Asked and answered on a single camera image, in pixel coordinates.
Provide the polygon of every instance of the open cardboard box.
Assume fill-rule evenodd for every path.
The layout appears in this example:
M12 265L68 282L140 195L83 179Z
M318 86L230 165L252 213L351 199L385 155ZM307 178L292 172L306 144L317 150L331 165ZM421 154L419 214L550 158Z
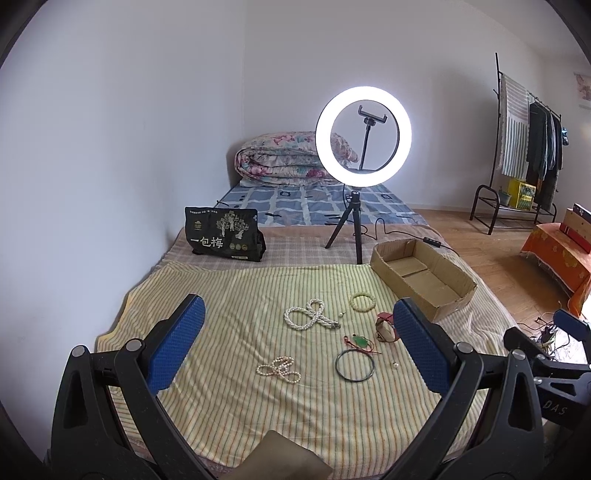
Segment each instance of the open cardboard box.
M371 267L398 298L410 297L431 322L470 302L476 283L421 240L395 240L374 247Z

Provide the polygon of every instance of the black tripod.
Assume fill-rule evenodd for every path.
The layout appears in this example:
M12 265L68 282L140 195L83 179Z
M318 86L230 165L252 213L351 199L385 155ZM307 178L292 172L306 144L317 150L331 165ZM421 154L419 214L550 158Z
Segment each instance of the black tripod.
M364 112L363 105L359 105L358 114L362 117L365 117L363 123L367 125L367 127L365 128L365 140L363 141L363 153L361 154L361 162L359 163L359 169L363 170L363 163L365 162L365 152L367 151L368 147L369 132L372 127L375 127L376 122L384 124L386 123L388 117L384 115L383 118L380 118L376 115L372 115L371 113ZM349 205L347 205L347 208L343 212L343 215L341 216L339 223L335 227L335 231L330 237L325 248L331 247L340 230L343 228L343 225L349 219L349 215L352 211L353 228L355 229L355 251L357 252L357 264L361 265L363 263L363 253L361 251L361 200L359 199L359 195L360 194L358 190L353 190L351 192L351 200L349 201Z

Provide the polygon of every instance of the striped towel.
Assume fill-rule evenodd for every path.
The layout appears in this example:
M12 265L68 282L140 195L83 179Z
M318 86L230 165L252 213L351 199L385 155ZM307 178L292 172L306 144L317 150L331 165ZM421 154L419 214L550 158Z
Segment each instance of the striped towel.
M525 180L530 136L530 93L503 74L500 96L501 129L497 165L502 174Z

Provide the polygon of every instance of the wall picture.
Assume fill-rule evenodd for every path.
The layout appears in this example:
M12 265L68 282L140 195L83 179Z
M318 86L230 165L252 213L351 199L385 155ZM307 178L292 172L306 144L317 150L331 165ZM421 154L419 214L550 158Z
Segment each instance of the wall picture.
M574 74L577 77L577 90L579 91L579 106L591 110L591 77Z

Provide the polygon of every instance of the orange cloth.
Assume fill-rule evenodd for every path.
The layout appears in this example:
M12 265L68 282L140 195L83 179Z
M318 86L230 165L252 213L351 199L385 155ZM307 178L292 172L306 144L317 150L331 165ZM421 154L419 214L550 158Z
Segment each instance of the orange cloth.
M536 225L522 252L534 254L573 293L569 311L579 317L591 291L591 254L560 231L559 223Z

